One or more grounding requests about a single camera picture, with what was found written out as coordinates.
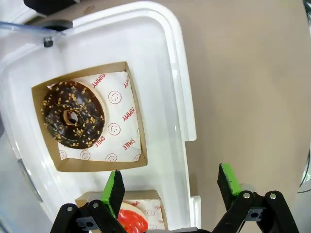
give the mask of red icing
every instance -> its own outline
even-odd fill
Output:
[[[128,233],[143,233],[148,229],[147,221],[131,210],[121,209],[119,211],[118,221]]]

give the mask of white plastic bin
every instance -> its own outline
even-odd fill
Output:
[[[169,229],[189,227],[185,141],[195,140],[196,131],[176,17],[157,3],[135,2],[78,18],[73,26],[50,48],[38,44],[38,34],[35,40],[24,36],[18,46],[18,41],[6,39],[6,48],[14,49],[0,53],[4,125],[15,155],[23,160],[43,200],[43,209],[54,221],[64,203],[74,202],[87,191],[101,191],[110,172],[55,169],[37,122],[31,87],[87,67],[127,61],[135,76],[148,165],[121,171],[125,189],[155,189],[163,200]]]

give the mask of cardboard box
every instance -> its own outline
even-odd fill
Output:
[[[91,202],[93,200],[99,200],[101,198],[101,195],[102,192],[87,192],[84,193],[82,196],[78,197],[75,200],[75,202],[78,207],[82,207],[88,202]],[[166,230],[168,229],[165,209],[163,207],[163,203],[161,201],[160,196],[155,190],[125,192],[123,201],[126,202],[126,200],[160,200],[164,227]],[[100,230],[92,231],[92,233],[100,233],[100,232],[101,232]]]
[[[134,97],[135,109],[137,114],[137,121],[140,133],[140,146],[141,146],[141,154],[140,158],[137,162],[105,162],[105,161],[87,161],[87,160],[80,160],[80,159],[73,159],[67,158],[61,160],[58,150],[57,141],[53,139],[49,131],[44,126],[44,119],[43,115],[41,114],[41,108],[43,104],[43,99],[48,91],[47,86],[53,83],[58,83],[60,81],[71,80],[74,78],[79,78],[83,76],[89,76],[94,74],[100,73],[111,73],[111,72],[118,72],[118,71],[125,71],[128,73],[131,88]],[[82,69],[73,73],[69,73],[44,83],[41,83],[37,86],[32,88],[32,95],[35,105],[35,113],[38,118],[39,126],[45,141],[45,144],[48,148],[50,156],[54,162],[54,165],[58,171],[65,171],[65,172],[89,172],[89,171],[111,171],[111,170],[122,170],[140,166],[146,166],[148,164],[147,159],[147,148],[146,148],[146,140],[145,140],[145,133],[141,119],[140,108],[138,104],[138,99],[134,87],[133,76],[131,75],[130,69],[126,62],[117,62],[111,63],[106,65],[101,65],[97,67],[91,67],[87,69]]]

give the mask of smiley face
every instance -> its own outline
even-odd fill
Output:
[[[60,159],[61,159],[61,160],[67,158],[67,154],[66,154],[66,152],[63,151],[63,150],[60,150],[60,151],[59,151],[59,155],[60,155]]]
[[[120,126],[116,123],[111,123],[108,125],[108,131],[111,135],[118,135],[121,132]]]
[[[108,95],[108,99],[112,104],[118,104],[121,102],[122,96],[118,91],[112,91]]]
[[[139,155],[136,155],[135,158],[134,158],[134,162],[137,162],[140,158],[140,154]]]
[[[90,154],[87,150],[83,150],[83,151],[80,153],[80,159],[89,160],[90,157],[91,157],[91,154]]]
[[[117,160],[117,156],[115,154],[108,154],[105,158],[106,162],[115,162]]]
[[[153,216],[153,215],[155,215],[155,212],[153,210],[145,210],[145,215]]]

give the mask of table surface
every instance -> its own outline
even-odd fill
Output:
[[[82,0],[47,19],[73,20],[128,2]],[[311,39],[302,1],[157,2],[177,16],[185,42],[197,129],[186,149],[202,228],[211,231],[225,212],[221,162],[260,195],[278,190],[292,206],[311,135]],[[241,232],[260,230],[248,222]]]

